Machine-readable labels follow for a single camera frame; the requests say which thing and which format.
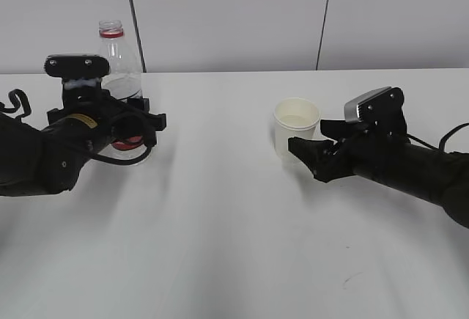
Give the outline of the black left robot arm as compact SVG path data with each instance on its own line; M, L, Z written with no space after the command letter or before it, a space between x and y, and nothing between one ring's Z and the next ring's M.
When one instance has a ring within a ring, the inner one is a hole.
M116 166L143 161L166 128L165 114L151 114L146 98L128 102L100 87L62 91L61 109L47 113L42 130L23 122L32 112L26 93L8 94L1 106L1 195L25 197L59 194L73 189L81 169L95 160ZM102 155L110 144L138 137L144 152L127 160Z

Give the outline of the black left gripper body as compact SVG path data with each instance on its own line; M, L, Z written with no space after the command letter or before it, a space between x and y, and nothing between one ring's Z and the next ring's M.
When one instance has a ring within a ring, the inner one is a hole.
M47 112L46 133L83 150L140 148L150 125L144 114L127 111L124 103L100 87L64 89L63 107Z

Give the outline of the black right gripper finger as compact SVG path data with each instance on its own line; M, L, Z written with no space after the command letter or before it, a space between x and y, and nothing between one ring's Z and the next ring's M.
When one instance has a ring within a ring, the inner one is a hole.
M357 131L354 124L344 120L321 120L320 132L332 140L342 140L352 137Z
M337 143L333 140L308 140L288 138L288 151L300 160L313 176L337 176L338 168L334 153Z

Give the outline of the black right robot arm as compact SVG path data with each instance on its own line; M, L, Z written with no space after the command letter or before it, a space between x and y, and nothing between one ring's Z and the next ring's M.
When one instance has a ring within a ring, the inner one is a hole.
M323 120L324 140L292 137L288 150L323 183L359 176L441 207L468 226L468 154L412 144L376 123Z

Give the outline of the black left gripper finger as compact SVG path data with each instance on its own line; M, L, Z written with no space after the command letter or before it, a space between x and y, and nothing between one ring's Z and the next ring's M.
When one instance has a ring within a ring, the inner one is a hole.
M125 103L127 111L136 112L139 114L149 113L149 99L148 98L128 98Z
M149 125L153 127L155 131L164 131L167 122L166 122L166 114L150 114L145 113L144 117Z

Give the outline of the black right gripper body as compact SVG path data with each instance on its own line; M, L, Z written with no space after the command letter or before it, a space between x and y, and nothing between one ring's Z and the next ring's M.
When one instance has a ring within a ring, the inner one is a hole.
M405 136L407 124L402 113L389 118L355 125L356 133L335 140L337 176L314 176L322 182L358 175L374 182L413 182L414 169L406 162L410 141Z

